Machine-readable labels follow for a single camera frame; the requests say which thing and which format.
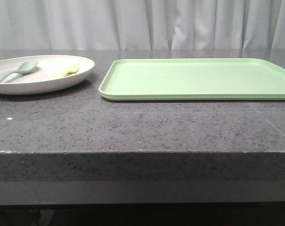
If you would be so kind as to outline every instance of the green tray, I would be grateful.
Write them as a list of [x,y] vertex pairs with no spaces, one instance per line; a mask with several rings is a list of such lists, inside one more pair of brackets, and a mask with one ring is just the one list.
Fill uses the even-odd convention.
[[285,100],[285,69],[268,61],[124,59],[99,91],[109,100]]

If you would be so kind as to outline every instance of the countertop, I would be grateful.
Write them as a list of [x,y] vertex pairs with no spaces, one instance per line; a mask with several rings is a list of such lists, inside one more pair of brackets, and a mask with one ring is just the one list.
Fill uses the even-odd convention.
[[0,205],[285,201],[285,101],[114,102],[98,92],[117,59],[247,57],[285,68],[285,49],[0,50],[0,60],[49,54],[95,67],[68,89],[0,95]]

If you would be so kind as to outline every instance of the granite countertop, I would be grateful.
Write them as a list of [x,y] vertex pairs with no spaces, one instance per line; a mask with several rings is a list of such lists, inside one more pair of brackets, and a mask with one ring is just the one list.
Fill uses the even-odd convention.
[[[0,60],[47,54],[87,57],[95,67],[87,80],[65,90],[0,95],[1,186],[5,182],[285,182],[285,101],[113,102],[98,93],[117,59],[248,57],[285,68],[285,49],[0,50]],[[283,198],[274,200],[285,200],[285,191],[279,193]]]

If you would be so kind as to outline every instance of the tray rim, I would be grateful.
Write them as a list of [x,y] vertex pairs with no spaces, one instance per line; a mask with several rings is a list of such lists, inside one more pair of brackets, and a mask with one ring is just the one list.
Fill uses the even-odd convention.
[[278,70],[285,72],[285,68],[276,65],[270,61],[259,59],[259,58],[126,58],[118,59],[113,61],[109,70],[107,71],[101,85],[99,86],[99,92],[102,97],[113,100],[113,101],[154,101],[154,100],[285,100],[285,94],[137,94],[135,97],[133,95],[125,94],[112,94],[102,90],[106,80],[108,79],[113,68],[121,63],[130,63],[130,62],[141,62],[141,61],[190,61],[190,60],[205,60],[205,61],[252,61],[264,63],[267,66],[273,67]]

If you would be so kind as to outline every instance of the curtain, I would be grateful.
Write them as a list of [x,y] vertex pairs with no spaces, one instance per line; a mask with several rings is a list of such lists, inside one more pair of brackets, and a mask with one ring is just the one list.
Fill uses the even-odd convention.
[[0,49],[285,48],[285,0],[0,0]]

